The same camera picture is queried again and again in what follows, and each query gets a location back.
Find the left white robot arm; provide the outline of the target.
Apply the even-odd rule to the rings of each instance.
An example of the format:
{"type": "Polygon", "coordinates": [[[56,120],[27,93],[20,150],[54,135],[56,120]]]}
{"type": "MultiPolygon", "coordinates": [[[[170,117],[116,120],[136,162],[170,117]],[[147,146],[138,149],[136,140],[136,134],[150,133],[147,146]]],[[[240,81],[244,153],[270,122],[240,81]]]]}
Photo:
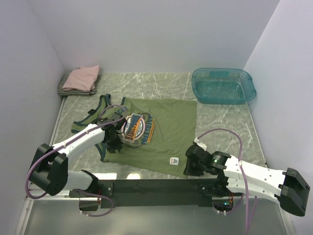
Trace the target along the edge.
{"type": "Polygon", "coordinates": [[[80,157],[90,147],[103,143],[112,153],[121,150],[122,141],[117,131],[126,122],[117,112],[110,117],[98,117],[83,130],[55,145],[40,145],[27,173],[25,191],[28,197],[38,199],[29,190],[29,183],[54,196],[64,189],[80,189],[87,197],[97,193],[97,178],[86,171],[71,171],[70,162],[80,157]]]}

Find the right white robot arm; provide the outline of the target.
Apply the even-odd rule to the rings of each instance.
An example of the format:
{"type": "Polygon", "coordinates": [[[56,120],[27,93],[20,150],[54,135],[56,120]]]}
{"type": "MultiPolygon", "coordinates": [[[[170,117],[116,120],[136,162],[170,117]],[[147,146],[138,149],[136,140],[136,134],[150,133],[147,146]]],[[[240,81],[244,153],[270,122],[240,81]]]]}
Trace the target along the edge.
{"type": "Polygon", "coordinates": [[[304,216],[306,213],[310,186],[293,168],[283,171],[240,162],[235,156],[220,151],[210,154],[198,144],[191,145],[185,155],[185,175],[214,176],[211,183],[200,184],[199,190],[205,196],[247,193],[270,200],[290,214],[304,216]]]}

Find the green printed tank top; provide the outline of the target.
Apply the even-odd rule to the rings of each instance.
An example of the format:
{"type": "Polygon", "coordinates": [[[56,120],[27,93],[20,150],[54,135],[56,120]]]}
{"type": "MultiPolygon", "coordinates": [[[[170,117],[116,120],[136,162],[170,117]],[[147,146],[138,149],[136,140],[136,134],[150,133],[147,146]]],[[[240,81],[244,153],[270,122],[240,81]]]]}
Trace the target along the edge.
{"type": "Polygon", "coordinates": [[[89,110],[81,121],[74,121],[71,132],[76,134],[96,118],[105,119],[116,112],[126,117],[126,123],[117,131],[123,147],[117,153],[110,153],[103,143],[96,144],[102,162],[186,178],[185,152],[196,133],[195,101],[124,97],[119,107],[103,112],[110,105],[110,94],[100,96],[98,106],[89,110]]]}

